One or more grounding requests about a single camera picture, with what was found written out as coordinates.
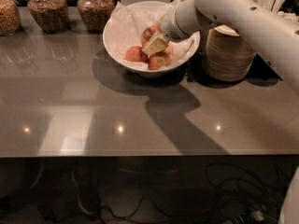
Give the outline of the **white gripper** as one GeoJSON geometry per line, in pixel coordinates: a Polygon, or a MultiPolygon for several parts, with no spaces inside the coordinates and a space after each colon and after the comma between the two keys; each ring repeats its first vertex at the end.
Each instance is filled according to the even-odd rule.
{"type": "MultiPolygon", "coordinates": [[[[174,8],[170,8],[161,17],[160,28],[165,38],[175,43],[179,43],[190,37],[190,35],[184,33],[179,28],[178,22],[176,20],[176,10],[174,8]]],[[[161,35],[161,32],[156,31],[142,51],[147,55],[152,55],[165,50],[168,46],[167,40],[165,38],[161,35]]]]}

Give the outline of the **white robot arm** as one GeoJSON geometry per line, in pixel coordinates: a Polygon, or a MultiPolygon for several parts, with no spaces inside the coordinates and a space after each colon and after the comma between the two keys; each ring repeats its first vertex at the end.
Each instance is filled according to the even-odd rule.
{"type": "Polygon", "coordinates": [[[227,25],[299,92],[299,24],[285,20],[252,0],[185,0],[161,19],[161,32],[143,51],[162,51],[169,41],[178,43],[198,31],[227,25]]]}

